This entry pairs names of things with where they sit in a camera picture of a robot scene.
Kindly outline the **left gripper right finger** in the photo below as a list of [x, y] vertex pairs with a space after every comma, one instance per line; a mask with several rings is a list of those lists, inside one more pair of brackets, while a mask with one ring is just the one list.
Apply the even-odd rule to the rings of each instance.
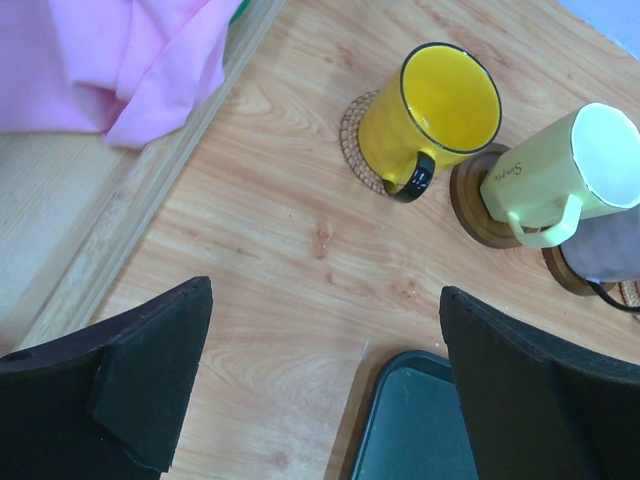
[[480, 478], [638, 478], [638, 365], [453, 286], [439, 316]]

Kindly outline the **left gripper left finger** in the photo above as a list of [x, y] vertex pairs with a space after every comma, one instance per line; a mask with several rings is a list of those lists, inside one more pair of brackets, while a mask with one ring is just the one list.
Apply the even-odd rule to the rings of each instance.
[[4, 479], [158, 479], [175, 455], [213, 311], [194, 277], [1, 359]]

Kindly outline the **white mug green handle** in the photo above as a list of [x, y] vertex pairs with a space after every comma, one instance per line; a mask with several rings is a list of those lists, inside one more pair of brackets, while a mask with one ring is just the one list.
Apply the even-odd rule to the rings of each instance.
[[480, 193], [521, 245], [556, 247], [582, 220], [638, 205], [638, 127], [618, 108], [586, 104], [502, 154]]

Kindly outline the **woven rattan coaster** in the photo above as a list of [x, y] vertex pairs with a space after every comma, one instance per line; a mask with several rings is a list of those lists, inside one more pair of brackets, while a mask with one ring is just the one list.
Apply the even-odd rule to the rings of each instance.
[[624, 300], [624, 305], [633, 315], [639, 315], [640, 296], [638, 281], [624, 281], [619, 283], [620, 293]]
[[377, 93], [377, 90], [369, 91], [349, 104], [340, 122], [339, 143], [344, 159], [354, 175], [369, 189], [387, 197], [382, 178], [367, 164], [358, 140], [361, 119]]

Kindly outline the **purple mug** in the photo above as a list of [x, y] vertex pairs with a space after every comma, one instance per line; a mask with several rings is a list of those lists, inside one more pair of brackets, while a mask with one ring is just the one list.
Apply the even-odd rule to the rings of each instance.
[[576, 232], [560, 245], [568, 267], [608, 305], [638, 314], [638, 306], [614, 300], [605, 283], [639, 280], [639, 206], [581, 220]]

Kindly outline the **brown wooden coaster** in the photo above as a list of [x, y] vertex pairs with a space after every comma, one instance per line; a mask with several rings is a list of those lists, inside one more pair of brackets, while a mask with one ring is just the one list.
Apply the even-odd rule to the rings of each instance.
[[578, 296], [595, 296], [596, 293], [568, 265], [561, 248], [543, 248], [542, 255], [552, 277], [567, 291]]
[[509, 148], [492, 143], [485, 151], [453, 167], [449, 181], [450, 200], [456, 218], [467, 234], [493, 249], [521, 245], [507, 223], [494, 220], [481, 196], [481, 184], [499, 157]]

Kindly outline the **yellow mug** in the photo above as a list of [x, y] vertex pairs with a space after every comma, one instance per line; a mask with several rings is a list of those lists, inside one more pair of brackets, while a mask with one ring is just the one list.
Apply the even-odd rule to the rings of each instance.
[[357, 127], [357, 145], [384, 193], [410, 203], [439, 173], [485, 150], [502, 121], [498, 88], [461, 47], [414, 48], [375, 94]]

